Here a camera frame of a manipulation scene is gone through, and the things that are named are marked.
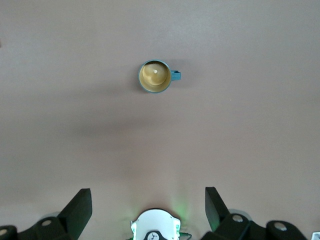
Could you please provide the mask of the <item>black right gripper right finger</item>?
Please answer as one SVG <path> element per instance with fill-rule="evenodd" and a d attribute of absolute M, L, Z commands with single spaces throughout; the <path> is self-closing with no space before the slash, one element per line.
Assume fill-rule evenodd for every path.
<path fill-rule="evenodd" d="M 215 187 L 205 188 L 205 214 L 211 228 L 202 240 L 266 240 L 264 227 L 241 213 L 231 213 Z"/>

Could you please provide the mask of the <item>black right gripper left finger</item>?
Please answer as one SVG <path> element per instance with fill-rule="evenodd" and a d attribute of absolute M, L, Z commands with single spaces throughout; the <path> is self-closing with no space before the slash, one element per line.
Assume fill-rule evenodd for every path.
<path fill-rule="evenodd" d="M 56 217 L 39 220 L 18 234 L 20 240 L 77 240 L 93 213 L 92 194 L 82 188 Z"/>

